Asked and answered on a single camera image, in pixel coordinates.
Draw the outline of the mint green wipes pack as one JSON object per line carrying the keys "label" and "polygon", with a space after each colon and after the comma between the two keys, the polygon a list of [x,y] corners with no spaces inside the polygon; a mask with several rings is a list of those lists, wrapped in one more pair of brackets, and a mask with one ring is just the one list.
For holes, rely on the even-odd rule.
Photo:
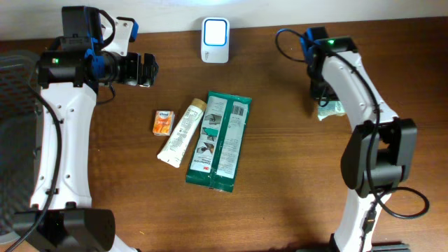
{"label": "mint green wipes pack", "polygon": [[326,106],[318,107],[317,117],[322,121],[329,116],[344,116],[345,114],[341,101],[330,101]]}

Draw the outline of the small orange tissue pack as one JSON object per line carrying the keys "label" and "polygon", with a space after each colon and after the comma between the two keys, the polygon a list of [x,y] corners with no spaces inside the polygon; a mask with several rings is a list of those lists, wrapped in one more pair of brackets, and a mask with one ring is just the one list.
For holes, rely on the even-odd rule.
{"label": "small orange tissue pack", "polygon": [[156,111],[153,124],[155,136],[169,136],[174,126],[175,114],[173,111]]}

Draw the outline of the white tube gold cap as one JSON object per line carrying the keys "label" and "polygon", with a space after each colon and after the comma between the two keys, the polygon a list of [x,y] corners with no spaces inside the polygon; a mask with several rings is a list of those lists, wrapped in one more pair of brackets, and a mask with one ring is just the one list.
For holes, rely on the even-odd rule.
{"label": "white tube gold cap", "polygon": [[179,168],[190,140],[199,125],[207,104],[201,99],[194,98],[185,113],[175,126],[168,141],[157,154],[157,159]]}

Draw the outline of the green white 3M package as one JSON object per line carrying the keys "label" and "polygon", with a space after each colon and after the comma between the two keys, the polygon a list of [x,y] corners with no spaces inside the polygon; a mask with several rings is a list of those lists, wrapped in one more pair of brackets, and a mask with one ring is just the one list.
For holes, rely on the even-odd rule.
{"label": "green white 3M package", "polygon": [[186,183],[227,193],[234,190],[251,102],[250,97],[208,93]]}

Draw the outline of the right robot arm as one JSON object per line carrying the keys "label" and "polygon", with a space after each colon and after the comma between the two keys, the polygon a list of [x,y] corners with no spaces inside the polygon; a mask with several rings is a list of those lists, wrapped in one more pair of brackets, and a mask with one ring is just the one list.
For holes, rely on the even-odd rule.
{"label": "right robot arm", "polygon": [[300,43],[312,97],[326,106],[340,102],[351,126],[340,161],[347,200],[327,251],[408,251],[406,244],[375,246],[372,236],[383,211],[400,219],[418,218],[428,211],[427,199],[423,210],[414,214],[386,206],[410,175],[417,126],[411,119],[399,118],[382,99],[351,38],[331,38],[325,27],[312,27],[301,35]]}

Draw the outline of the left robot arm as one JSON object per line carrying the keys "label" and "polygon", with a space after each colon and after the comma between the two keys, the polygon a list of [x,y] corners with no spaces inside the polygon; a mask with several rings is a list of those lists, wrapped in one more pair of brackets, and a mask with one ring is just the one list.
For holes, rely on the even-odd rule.
{"label": "left robot arm", "polygon": [[39,251],[128,251],[116,234],[113,212],[92,207],[88,146],[101,86],[148,88],[158,64],[130,52],[139,26],[88,6],[62,8],[63,34],[36,63],[35,98],[43,105],[37,182],[30,210],[13,217],[19,242]]}

